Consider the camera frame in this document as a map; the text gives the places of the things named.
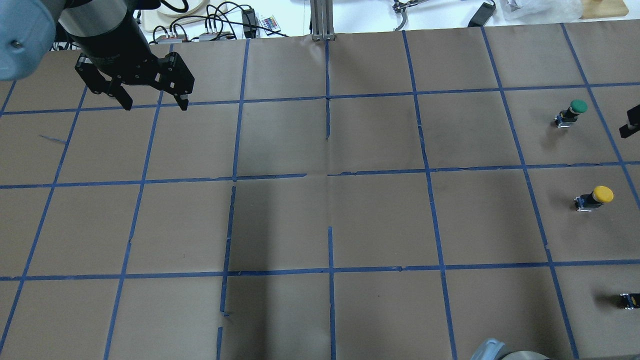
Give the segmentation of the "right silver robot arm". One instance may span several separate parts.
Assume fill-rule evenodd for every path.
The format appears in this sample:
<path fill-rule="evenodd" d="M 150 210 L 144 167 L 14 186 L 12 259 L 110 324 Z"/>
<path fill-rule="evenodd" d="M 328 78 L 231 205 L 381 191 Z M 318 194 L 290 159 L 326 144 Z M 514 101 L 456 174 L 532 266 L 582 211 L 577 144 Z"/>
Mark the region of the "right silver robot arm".
<path fill-rule="evenodd" d="M 619 128 L 622 139 L 639 132 L 639 106 L 629 109 L 627 123 Z M 581 194 L 573 199 L 572 208 L 578 212 L 592 212 L 592 210 L 610 203 L 614 199 L 613 191 L 606 186 L 596 186 L 586 194 Z M 639 308 L 639 293 L 624 292 L 614 297 L 615 304 L 624 310 L 636 310 Z M 509 351 L 505 344 L 497 339 L 489 338 L 483 342 L 471 356 L 472 360 L 548 360 L 546 355 L 535 351 L 521 350 Z"/>

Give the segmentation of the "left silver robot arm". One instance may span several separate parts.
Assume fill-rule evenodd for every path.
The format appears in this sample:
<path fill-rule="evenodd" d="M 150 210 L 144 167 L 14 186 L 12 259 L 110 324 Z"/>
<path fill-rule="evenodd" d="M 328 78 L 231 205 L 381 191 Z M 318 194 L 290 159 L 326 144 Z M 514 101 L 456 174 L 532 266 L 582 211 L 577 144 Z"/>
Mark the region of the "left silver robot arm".
<path fill-rule="evenodd" d="M 3 0 L 0 3 L 0 78 L 16 81 L 38 69 L 62 27 L 81 53 L 75 71 L 90 92 L 106 94 L 130 110 L 127 85 L 147 85 L 174 97 L 181 110 L 189 105 L 195 77 L 181 55 L 153 54 L 134 12 L 161 6 L 176 13 L 189 10 L 165 0 Z"/>

